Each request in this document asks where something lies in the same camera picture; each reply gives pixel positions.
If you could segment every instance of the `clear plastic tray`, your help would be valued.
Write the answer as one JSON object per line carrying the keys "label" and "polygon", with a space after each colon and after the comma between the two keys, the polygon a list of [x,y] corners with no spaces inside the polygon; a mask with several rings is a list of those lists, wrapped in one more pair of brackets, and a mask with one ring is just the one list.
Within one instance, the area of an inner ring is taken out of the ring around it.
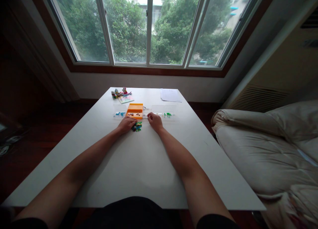
{"label": "clear plastic tray", "polygon": [[[163,121],[176,121],[178,117],[176,116],[176,105],[153,105],[150,109],[144,108],[142,118],[147,119],[149,112],[153,112],[161,116]],[[126,105],[114,105],[114,120],[121,120],[126,116],[127,106]]]}
{"label": "clear plastic tray", "polygon": [[176,120],[176,105],[153,105],[151,111],[159,116],[163,121]]}
{"label": "clear plastic tray", "polygon": [[114,105],[114,120],[121,120],[126,116],[127,106],[126,105]]}

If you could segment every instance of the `forearm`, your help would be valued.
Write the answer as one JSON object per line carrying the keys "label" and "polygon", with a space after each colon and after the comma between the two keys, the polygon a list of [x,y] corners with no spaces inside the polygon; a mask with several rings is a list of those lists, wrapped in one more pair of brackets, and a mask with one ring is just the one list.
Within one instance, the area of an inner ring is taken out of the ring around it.
{"label": "forearm", "polygon": [[61,176],[65,177],[70,183],[81,186],[98,168],[110,147],[120,135],[120,131],[115,129],[104,136],[69,163],[60,172]]}
{"label": "forearm", "polygon": [[117,129],[104,136],[69,163],[15,218],[36,217],[57,228],[83,183],[101,164],[118,139]]}
{"label": "forearm", "polygon": [[158,135],[166,148],[171,164],[183,181],[195,173],[204,173],[191,153],[166,129],[160,129]]}
{"label": "forearm", "polygon": [[191,153],[165,129],[160,129],[158,134],[165,145],[171,164],[185,186],[194,226],[196,227],[200,218],[206,214],[216,213],[233,220],[209,177]]}

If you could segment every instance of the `glass pane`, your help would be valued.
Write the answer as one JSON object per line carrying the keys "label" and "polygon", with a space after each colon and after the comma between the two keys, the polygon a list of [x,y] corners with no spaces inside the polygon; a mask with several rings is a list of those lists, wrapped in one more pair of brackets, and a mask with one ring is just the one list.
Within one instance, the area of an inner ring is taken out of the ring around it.
{"label": "glass pane", "polygon": [[248,1],[210,0],[191,65],[217,65]]}
{"label": "glass pane", "polygon": [[103,0],[115,62],[146,62],[147,0]]}
{"label": "glass pane", "polygon": [[151,64],[180,65],[199,0],[153,0]]}
{"label": "glass pane", "polygon": [[109,62],[96,0],[57,0],[57,4],[78,60]]}

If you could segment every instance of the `window sill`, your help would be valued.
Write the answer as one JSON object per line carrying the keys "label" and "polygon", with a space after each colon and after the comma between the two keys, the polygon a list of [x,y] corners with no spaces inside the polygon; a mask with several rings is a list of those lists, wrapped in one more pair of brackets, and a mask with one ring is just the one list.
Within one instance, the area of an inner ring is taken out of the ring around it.
{"label": "window sill", "polygon": [[219,77],[224,78],[226,72],[213,70],[193,70],[193,69],[155,69],[141,67],[122,66],[86,66],[77,65],[70,68],[71,72],[86,73],[117,73],[117,74],[141,74],[141,75],[165,75],[165,76],[187,76],[187,77]]}

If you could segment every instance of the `white sofa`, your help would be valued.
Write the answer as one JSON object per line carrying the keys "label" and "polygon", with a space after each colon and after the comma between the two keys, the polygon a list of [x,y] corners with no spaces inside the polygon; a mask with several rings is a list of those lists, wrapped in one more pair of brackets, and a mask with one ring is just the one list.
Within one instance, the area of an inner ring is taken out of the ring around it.
{"label": "white sofa", "polygon": [[219,110],[211,122],[267,207],[262,215],[270,228],[318,228],[318,100],[266,113]]}

